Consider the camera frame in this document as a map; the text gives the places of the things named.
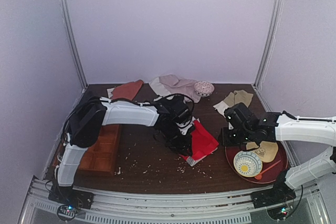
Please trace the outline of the red white underwear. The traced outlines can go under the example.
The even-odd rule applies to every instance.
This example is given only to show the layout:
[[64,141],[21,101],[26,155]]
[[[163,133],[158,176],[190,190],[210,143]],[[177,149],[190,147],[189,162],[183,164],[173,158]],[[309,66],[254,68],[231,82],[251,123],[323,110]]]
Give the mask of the red white underwear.
[[181,157],[191,166],[195,166],[218,149],[218,141],[202,126],[199,119],[193,120],[195,130],[191,132],[192,155]]

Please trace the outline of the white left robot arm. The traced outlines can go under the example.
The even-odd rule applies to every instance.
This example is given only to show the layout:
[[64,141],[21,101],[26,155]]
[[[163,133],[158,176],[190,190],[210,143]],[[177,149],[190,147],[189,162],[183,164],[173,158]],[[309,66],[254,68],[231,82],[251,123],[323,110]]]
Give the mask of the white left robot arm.
[[57,165],[55,185],[72,187],[74,177],[85,152],[93,146],[100,130],[106,125],[142,125],[158,130],[172,152],[191,156],[194,107],[192,99],[175,93],[150,102],[135,102],[125,98],[89,97],[70,113],[62,129],[65,151]]

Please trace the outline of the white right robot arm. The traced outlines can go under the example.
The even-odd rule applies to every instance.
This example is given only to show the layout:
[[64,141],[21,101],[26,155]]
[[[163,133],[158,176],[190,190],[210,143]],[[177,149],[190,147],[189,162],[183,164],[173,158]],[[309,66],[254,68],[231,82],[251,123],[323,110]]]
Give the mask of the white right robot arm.
[[255,152],[263,143],[299,141],[325,144],[328,148],[305,163],[282,172],[277,186],[296,189],[328,173],[335,173],[335,118],[305,118],[286,111],[267,112],[258,118],[244,103],[224,110],[228,129],[224,145]]

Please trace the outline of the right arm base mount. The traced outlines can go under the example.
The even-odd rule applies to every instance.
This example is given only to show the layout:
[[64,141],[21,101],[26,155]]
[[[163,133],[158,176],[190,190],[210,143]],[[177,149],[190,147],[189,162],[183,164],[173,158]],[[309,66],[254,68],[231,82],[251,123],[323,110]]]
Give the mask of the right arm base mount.
[[255,209],[285,203],[295,198],[296,193],[292,189],[286,188],[270,188],[251,193]]

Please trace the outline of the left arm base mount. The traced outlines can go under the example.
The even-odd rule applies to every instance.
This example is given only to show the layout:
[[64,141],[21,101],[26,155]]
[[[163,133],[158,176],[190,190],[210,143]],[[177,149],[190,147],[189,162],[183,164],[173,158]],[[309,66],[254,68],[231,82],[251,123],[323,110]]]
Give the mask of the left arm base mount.
[[48,199],[77,209],[91,209],[94,194],[72,187],[52,185]]

